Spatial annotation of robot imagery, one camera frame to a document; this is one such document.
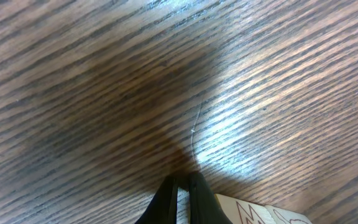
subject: wooden surface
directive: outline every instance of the wooden surface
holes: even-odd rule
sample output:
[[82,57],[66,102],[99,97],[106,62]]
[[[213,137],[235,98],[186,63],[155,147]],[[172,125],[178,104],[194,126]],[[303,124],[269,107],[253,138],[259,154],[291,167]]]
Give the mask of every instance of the wooden surface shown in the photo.
[[0,223],[134,223],[200,167],[358,223],[358,1],[0,0]]

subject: paper card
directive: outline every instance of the paper card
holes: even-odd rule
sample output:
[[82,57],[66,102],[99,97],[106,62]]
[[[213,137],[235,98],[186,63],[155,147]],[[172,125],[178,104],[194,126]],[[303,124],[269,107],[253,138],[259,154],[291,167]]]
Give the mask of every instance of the paper card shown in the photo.
[[270,212],[277,224],[311,224],[311,221],[304,215],[266,205],[265,208]]
[[253,203],[216,194],[223,212],[233,224],[275,224],[269,211]]

